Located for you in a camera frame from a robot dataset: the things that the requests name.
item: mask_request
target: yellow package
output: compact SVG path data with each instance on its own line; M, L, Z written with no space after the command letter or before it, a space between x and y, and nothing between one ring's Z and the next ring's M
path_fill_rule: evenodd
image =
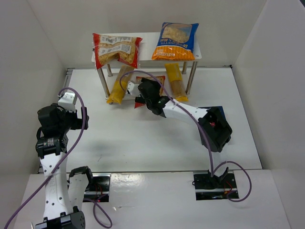
M193 61L198 25L164 22L152 60Z
M111 93L109 95L109 98L107 100L108 104L110 104L110 103L121 104L121 102L122 102L122 100L125 96L127 83L130 80L130 78L132 76L132 73L130 73L129 75L122 78L121 83L122 83L122 86L123 86L124 90L120 86L120 78L124 73L130 72L130 71L133 71L133 70L134 70L133 67L127 66L127 65L124 65L124 66L121 67L120 72L119 72L118 76L116 77L116 81L113 85L112 91L111 91Z
M174 98L179 102L188 102L179 64L166 63L165 68Z

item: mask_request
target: white tabletop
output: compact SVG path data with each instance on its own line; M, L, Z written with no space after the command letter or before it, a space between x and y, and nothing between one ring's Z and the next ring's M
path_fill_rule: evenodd
M139 61L152 61L153 52L157 46L160 33L159 32L133 32L133 33L106 33L110 36L124 36L124 37L141 37L143 40L139 47ZM199 43L195 36L194 39L194 51L195 60L202 58ZM92 53L92 62L94 62L94 53Z
M146 69L164 71L163 69ZM82 96L88 108L89 128L70 154L67 171L89 166L93 172L207 170L209 157L201 145L196 125L154 115L145 106L134 109L134 101L106 104L96 70L74 70L70 87ZM246 169L261 169L250 127L230 68L197 68L189 105L223 106L233 129L224 148L227 159ZM68 148L79 131L68 132Z
M238 193L243 197L249 182L235 171ZM289 223L271 171L250 170L253 189L241 203L229 200L196 201L193 173L112 174L110 202L101 203L113 229L289 229ZM43 182L31 175L23 201ZM30 228L43 218L45 196L40 191L18 214L15 229ZM83 203L86 229L102 228L92 214L92 203ZM97 208L97 217L108 220Z

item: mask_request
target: shelf leg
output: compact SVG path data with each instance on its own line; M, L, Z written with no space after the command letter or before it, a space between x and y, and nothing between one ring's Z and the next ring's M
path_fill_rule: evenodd
M109 93L109 89L108 89L107 82L105 80L105 76L104 76L102 68L99 68L97 70L97 73L99 74L103 89L105 91L105 95L106 95L106 97L109 97L110 93Z
M112 77L112 72L111 72L110 64L107 64L107 72L108 72L108 76Z
M187 62L186 61L184 61L183 62L183 68L182 68L182 75L185 75L186 74L186 68L187 68Z
M198 64L198 61L194 61L193 64L192 64L192 69L191 69L189 81L187 82L187 87L186 87L186 90L185 90L186 94L190 94L190 92L191 92L191 86L192 86L192 83L193 83L193 79L194 79L195 71L196 71L196 68L197 68L197 64Z

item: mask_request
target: food package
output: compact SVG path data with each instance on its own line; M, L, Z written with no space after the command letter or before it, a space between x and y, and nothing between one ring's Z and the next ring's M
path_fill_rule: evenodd
M138 67L140 37L117 37L93 34L96 69L113 59L133 68Z
M171 85L173 96L179 102L188 102L188 98L185 93L185 88L179 69L179 64L177 63L166 63L165 64L166 73L168 80Z
M118 76L116 77L116 80L115 80L115 83L113 85L112 91L111 91L111 93L109 95L109 98L107 100L108 104L111 104L111 103L121 104L121 102L122 102L122 100L125 96L127 83L130 80L130 78L132 76L132 73L123 77L122 80L121 80L121 83L122 83L122 86L123 86L124 90L120 86L120 78L124 73L130 72L130 71L133 71L133 70L134 70L133 67L130 67L130 66L127 66L127 65L124 65L124 66L121 67L120 72L119 72Z
M164 86L165 75L156 76L156 77L157 77L157 79L162 83L162 85ZM146 78L146 79L149 79L149 80L154 80L154 79L151 78L150 76L148 76L148 77L146 77L146 76L145 76L145 77L143 77L143 76L137 76L137 77L136 77L136 82L137 82L137 84L140 84L140 83L141 83L141 79L142 79L142 78ZM162 95L162 93L163 93L163 88L160 88L160 96ZM138 107L140 107L140 106L145 106L145 104L135 102L134 108L138 108Z
M194 60L194 37L198 25L198 23L180 24L164 22L152 59L171 61Z

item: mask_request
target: wall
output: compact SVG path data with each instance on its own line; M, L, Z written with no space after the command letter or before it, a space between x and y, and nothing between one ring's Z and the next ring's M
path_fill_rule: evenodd
M0 1L0 227L20 205L35 151L37 111L56 101L65 69L26 0Z
M233 64L265 0L28 0L66 67L93 67L92 33L158 32L200 23L200 66Z
M304 228L305 8L268 0L233 68L263 166L292 229Z

